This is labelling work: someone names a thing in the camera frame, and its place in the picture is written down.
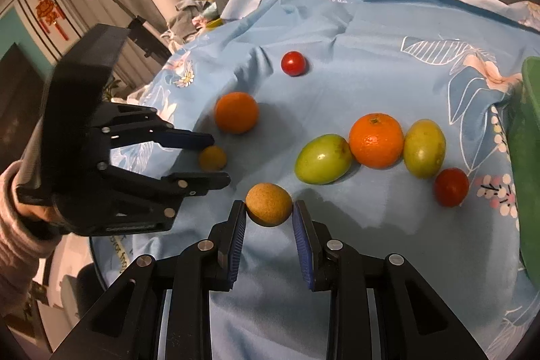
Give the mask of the pink sleeved left forearm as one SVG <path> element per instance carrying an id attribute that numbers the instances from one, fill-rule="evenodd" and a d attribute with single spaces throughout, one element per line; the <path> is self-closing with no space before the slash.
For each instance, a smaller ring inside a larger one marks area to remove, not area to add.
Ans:
<path id="1" fill-rule="evenodd" d="M 22 216 L 15 207 L 11 184 L 15 176 L 1 176 L 1 316 L 26 299 L 39 261 L 59 244 L 59 233 L 43 220 Z"/>

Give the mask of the person's left hand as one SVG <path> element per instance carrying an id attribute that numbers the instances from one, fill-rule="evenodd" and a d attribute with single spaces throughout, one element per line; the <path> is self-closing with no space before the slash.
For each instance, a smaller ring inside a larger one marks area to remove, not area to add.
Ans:
<path id="1" fill-rule="evenodd" d="M 16 186 L 22 161 L 10 164 L 1 174 L 1 220 L 10 223 L 22 218 L 59 224 L 60 216 L 52 206 L 27 205 L 18 200 Z"/>

